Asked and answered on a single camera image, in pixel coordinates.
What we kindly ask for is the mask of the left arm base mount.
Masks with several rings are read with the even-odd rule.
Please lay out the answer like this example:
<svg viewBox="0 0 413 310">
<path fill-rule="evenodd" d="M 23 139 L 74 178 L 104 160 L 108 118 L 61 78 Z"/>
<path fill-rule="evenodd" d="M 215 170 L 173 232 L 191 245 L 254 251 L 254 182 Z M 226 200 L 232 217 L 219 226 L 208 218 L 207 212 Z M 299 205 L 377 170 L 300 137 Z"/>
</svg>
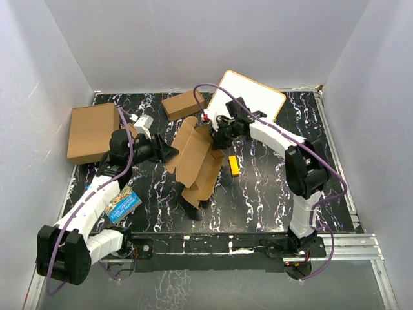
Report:
<svg viewBox="0 0 413 310">
<path fill-rule="evenodd" d="M 149 260 L 153 257 L 154 243 L 148 238 L 131 239 L 126 242 L 120 250 L 112 252 L 103 258 L 104 260 L 130 260 L 135 262 L 137 260 Z"/>
</svg>

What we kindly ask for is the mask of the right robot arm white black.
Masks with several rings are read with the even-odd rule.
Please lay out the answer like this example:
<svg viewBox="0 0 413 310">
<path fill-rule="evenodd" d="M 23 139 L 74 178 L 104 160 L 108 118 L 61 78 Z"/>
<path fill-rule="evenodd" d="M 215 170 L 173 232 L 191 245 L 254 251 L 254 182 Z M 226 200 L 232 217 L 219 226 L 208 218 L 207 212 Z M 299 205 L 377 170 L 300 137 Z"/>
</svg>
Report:
<svg viewBox="0 0 413 310">
<path fill-rule="evenodd" d="M 223 110 L 206 108 L 203 121 L 210 122 L 210 135 L 215 149 L 229 148 L 235 139 L 245 136 L 271 148 L 285 161 L 286 181 L 293 194 L 293 213 L 288 226 L 288 250 L 303 256 L 310 250 L 310 236 L 316 234 L 315 209 L 330 179 L 327 163 L 319 141 L 296 136 L 266 120 L 261 111 L 251 111 L 242 97 L 223 104 Z"/>
</svg>

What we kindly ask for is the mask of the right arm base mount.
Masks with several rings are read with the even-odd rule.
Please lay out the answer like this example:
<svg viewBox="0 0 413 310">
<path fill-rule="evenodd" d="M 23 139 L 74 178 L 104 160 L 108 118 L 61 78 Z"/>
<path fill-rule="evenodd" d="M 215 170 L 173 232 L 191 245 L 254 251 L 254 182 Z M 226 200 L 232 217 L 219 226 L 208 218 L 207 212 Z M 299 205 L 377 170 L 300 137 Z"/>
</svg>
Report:
<svg viewBox="0 0 413 310">
<path fill-rule="evenodd" d="M 265 254 L 270 258 L 306 257 L 325 258 L 327 256 L 322 237 L 311 229 L 308 236 L 299 238 L 290 227 L 285 234 L 275 234 L 260 240 Z"/>
</svg>

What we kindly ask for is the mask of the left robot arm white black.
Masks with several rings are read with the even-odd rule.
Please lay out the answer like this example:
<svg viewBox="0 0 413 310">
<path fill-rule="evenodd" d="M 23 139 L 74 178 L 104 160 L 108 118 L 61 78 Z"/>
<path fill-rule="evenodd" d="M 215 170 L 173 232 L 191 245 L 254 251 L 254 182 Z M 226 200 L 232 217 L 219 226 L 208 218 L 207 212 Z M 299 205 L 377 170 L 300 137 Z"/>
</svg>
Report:
<svg viewBox="0 0 413 310">
<path fill-rule="evenodd" d="M 76 205 L 53 226 L 37 234 L 37 274 L 47 279 L 80 285 L 92 265 L 109 254 L 125 258 L 132 253 L 130 231 L 111 225 L 92 236 L 91 230 L 110 202 L 125 189 L 132 167 L 151 161 L 168 163 L 179 151 L 159 134 L 133 137 L 126 129 L 113 131 L 96 175 Z"/>
</svg>

